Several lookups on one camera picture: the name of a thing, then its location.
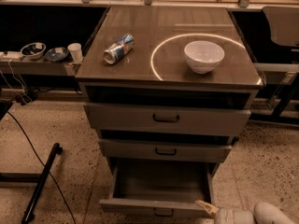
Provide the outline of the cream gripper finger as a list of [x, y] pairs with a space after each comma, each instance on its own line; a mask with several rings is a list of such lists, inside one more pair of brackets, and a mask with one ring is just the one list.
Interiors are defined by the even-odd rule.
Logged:
[[200, 200], [196, 201], [195, 203], [201, 206], [211, 217], [215, 217], [219, 212], [219, 208], [211, 203]]

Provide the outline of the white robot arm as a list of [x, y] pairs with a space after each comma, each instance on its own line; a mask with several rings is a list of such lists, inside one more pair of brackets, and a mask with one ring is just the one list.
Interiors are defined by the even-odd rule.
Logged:
[[271, 203], [257, 203], [253, 211], [220, 208], [204, 201], [195, 203], [204, 208], [215, 224], [295, 224]]

